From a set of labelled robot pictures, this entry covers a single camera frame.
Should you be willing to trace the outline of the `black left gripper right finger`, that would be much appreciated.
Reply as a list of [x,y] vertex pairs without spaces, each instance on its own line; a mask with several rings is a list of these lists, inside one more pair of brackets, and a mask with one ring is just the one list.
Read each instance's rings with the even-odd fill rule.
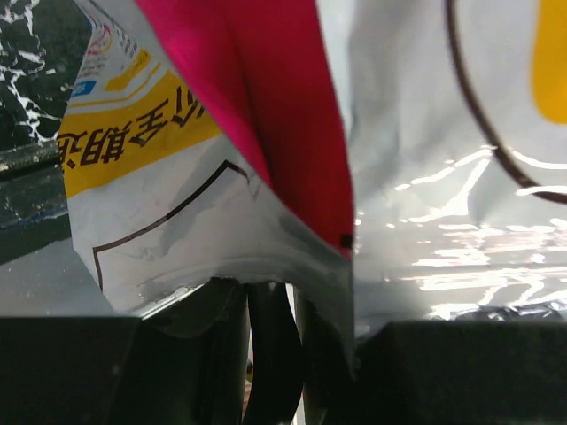
[[387,323],[347,362],[331,325],[295,300],[309,424],[563,424],[564,298]]

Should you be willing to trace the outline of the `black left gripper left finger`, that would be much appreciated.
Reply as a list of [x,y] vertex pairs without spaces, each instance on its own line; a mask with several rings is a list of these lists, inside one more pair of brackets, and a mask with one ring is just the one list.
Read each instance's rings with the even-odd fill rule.
[[211,282],[150,320],[3,316],[4,424],[237,424],[245,294]]

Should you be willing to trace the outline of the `pet food bag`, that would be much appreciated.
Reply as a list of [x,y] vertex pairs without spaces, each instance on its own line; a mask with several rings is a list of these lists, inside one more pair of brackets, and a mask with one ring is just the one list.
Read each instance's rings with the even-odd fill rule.
[[58,147],[113,309],[294,285],[338,333],[566,316],[563,1],[80,1]]

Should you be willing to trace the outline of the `metal food scoop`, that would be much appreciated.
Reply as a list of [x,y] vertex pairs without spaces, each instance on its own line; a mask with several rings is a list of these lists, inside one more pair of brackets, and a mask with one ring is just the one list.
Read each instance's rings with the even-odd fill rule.
[[305,362],[283,283],[246,287],[252,328],[253,379],[244,424],[290,424],[304,383]]

